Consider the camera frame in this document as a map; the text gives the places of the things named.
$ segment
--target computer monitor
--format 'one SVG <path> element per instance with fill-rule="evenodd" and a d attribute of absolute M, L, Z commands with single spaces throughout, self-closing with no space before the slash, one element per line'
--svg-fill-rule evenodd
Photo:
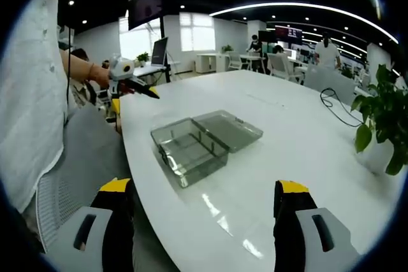
<path fill-rule="evenodd" d="M 308 57 L 310 52 L 308 50 L 300 49 L 300 54 Z"/>
<path fill-rule="evenodd" d="M 162 38 L 154 42 L 154 48 L 152 52 L 152 66 L 163 66 L 166 59 L 167 39 Z"/>
<path fill-rule="evenodd" d="M 276 37 L 274 31 L 258 31 L 259 41 L 265 43 L 276 43 Z"/>
<path fill-rule="evenodd" d="M 276 25 L 275 36 L 278 41 L 285 41 L 297 45 L 302 44 L 302 30 L 300 29 Z"/>

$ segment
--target white flower pot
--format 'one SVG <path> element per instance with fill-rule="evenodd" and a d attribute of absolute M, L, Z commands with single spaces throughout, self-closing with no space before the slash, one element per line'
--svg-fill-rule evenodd
<path fill-rule="evenodd" d="M 356 153 L 356 158 L 369 171 L 380 175 L 385 173 L 393 154 L 393 144 L 389 140 L 386 140 L 384 143 L 378 143 L 375 133 L 373 133 L 367 148 L 360 153 Z"/>

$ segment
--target desk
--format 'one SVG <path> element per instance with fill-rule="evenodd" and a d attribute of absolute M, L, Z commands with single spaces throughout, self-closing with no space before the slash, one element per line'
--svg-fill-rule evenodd
<path fill-rule="evenodd" d="M 249 69 L 252 69 L 253 61 L 260 61 L 262 57 L 255 57 L 252 55 L 241 54 L 241 59 L 249 61 Z M 230 64 L 230 57 L 228 54 L 198 54 L 196 62 L 196 72 L 197 73 L 209 73 L 216 71 L 222 73 L 228 70 L 228 65 Z"/>
<path fill-rule="evenodd" d="M 145 212 L 181 271 L 272 271 L 276 180 L 307 186 L 317 206 L 351 231 L 359 253 L 377 241 L 406 172 L 374 176 L 361 166 L 354 156 L 356 129 L 335 118 L 318 92 L 245 70 L 164 84 L 157 91 L 159 100 L 120 98 L 123 138 Z M 333 103 L 339 116 L 352 120 Z M 158 162 L 150 130 L 215 110 L 248 121 L 263 137 L 230 154 L 216 173 L 181 189 Z"/>

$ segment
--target transparent plastic box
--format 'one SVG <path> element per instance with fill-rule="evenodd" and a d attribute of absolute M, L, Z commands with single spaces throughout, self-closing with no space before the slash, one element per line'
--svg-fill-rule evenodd
<path fill-rule="evenodd" d="M 151 135 L 181 187 L 187 187 L 227 164 L 225 144 L 191 118 L 154 129 Z"/>
<path fill-rule="evenodd" d="M 193 119 L 210 131 L 231 153 L 245 148 L 263 135 L 262 130 L 224 110 L 213 111 Z"/>

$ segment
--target window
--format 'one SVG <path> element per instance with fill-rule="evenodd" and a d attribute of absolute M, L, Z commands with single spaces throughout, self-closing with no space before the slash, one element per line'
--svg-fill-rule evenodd
<path fill-rule="evenodd" d="M 214 19 L 206 14 L 180 13 L 182 51 L 215 50 Z"/>
<path fill-rule="evenodd" d="M 134 60 L 138 55 L 147 52 L 152 55 L 154 42 L 161 38 L 160 20 L 155 19 L 146 24 L 128 30 L 128 18 L 119 19 L 120 54 Z"/>

